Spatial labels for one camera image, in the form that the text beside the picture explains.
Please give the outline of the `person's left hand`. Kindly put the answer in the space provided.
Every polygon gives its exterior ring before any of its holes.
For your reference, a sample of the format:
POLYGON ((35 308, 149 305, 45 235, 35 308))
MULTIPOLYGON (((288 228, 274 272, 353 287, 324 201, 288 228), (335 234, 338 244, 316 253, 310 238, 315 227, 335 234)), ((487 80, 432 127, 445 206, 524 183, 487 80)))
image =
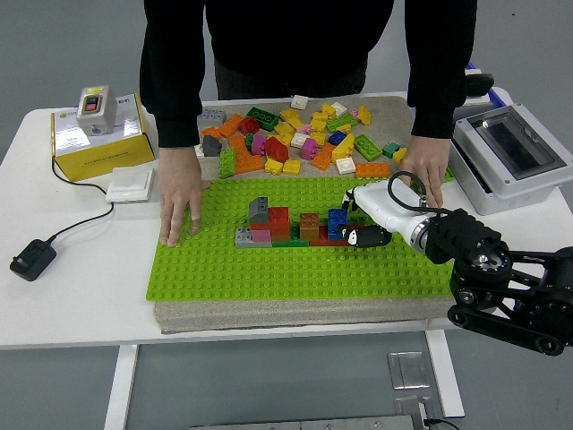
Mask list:
POLYGON ((449 163, 450 140, 412 136, 400 167, 418 177, 424 184, 428 203, 441 208, 443 196, 441 187, 449 163))

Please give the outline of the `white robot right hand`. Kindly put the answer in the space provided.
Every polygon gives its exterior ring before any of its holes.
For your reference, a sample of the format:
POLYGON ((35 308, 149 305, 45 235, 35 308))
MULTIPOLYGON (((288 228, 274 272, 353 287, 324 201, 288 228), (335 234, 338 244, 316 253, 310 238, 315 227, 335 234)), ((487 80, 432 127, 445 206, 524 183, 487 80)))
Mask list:
POLYGON ((346 192, 343 208, 352 204, 352 210, 361 209, 367 214, 374 225, 362 228, 343 228, 339 230, 343 238, 352 246, 359 248, 388 245, 393 233, 399 233, 406 243, 415 251, 423 252, 427 242, 427 231, 430 215, 426 210, 418 210, 424 206, 423 197, 397 180, 391 186, 394 196, 407 206, 415 207, 411 211, 389 194, 389 180, 381 180, 367 185, 360 185, 346 192))

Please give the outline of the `person's right hand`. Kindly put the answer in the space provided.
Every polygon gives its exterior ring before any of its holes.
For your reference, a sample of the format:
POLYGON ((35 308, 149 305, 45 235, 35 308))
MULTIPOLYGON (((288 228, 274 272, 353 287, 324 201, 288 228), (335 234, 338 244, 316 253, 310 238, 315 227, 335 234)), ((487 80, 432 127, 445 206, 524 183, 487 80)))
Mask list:
POLYGON ((158 161, 160 197, 160 243, 175 246, 182 234, 184 212, 191 211, 189 234, 201 226, 202 191, 210 182, 201 177, 201 165, 194 147, 161 148, 158 161))

